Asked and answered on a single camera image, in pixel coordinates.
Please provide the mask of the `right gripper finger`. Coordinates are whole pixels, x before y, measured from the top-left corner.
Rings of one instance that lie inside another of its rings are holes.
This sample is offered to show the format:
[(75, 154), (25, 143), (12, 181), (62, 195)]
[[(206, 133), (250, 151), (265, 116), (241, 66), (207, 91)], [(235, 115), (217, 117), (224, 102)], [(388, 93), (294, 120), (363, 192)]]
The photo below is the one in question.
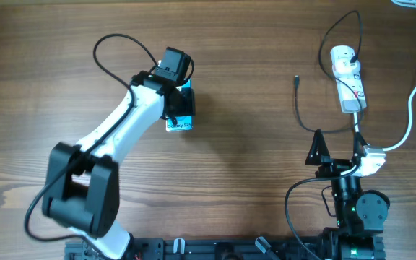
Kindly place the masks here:
[(330, 163), (330, 153), (328, 151), (324, 135), (320, 129), (314, 132), (311, 148), (305, 159), (306, 165), (326, 165)]
[(353, 136), (353, 152), (352, 152), (352, 162), (359, 163), (361, 158), (365, 156), (364, 146), (367, 142), (364, 140), (360, 132), (355, 132)]

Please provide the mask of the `Galaxy S25 smartphone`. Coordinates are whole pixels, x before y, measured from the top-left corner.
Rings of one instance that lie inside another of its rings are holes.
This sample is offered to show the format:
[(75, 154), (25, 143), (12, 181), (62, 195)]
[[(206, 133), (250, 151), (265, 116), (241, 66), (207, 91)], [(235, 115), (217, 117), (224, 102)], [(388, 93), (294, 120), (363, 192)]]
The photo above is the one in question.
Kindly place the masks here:
[[(186, 94), (189, 90), (191, 90), (191, 80), (189, 80), (184, 85), (177, 87), (183, 94)], [(176, 132), (176, 131), (190, 131), (192, 130), (192, 121), (193, 116), (179, 116), (176, 117), (176, 124), (174, 124), (171, 120), (166, 121), (166, 131), (167, 132)]]

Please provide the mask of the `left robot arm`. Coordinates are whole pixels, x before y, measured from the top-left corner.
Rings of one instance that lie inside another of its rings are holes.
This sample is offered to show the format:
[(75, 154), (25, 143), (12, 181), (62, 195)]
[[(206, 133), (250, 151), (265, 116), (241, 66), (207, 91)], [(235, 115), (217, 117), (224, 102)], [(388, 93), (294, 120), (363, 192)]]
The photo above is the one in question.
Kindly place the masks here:
[(51, 151), (42, 212), (73, 231), (98, 259), (125, 259), (133, 238), (116, 221), (120, 164), (154, 122), (176, 124), (195, 114), (193, 70), (188, 54), (166, 48), (160, 63), (132, 77), (125, 98), (96, 130)]

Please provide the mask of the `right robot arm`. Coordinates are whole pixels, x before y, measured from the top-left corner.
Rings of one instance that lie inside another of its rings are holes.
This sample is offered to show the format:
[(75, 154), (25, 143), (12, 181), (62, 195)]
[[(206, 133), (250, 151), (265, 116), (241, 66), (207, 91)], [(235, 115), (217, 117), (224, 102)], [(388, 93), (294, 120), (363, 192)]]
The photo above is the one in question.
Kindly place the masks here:
[(376, 190), (364, 191), (360, 179), (373, 175), (386, 162), (381, 148), (370, 146), (360, 133), (354, 135), (350, 159), (331, 157), (321, 130), (315, 131), (305, 160), (318, 167), (316, 179), (331, 181), (337, 227), (319, 235), (315, 254), (320, 259), (386, 258), (383, 238), (389, 198)]

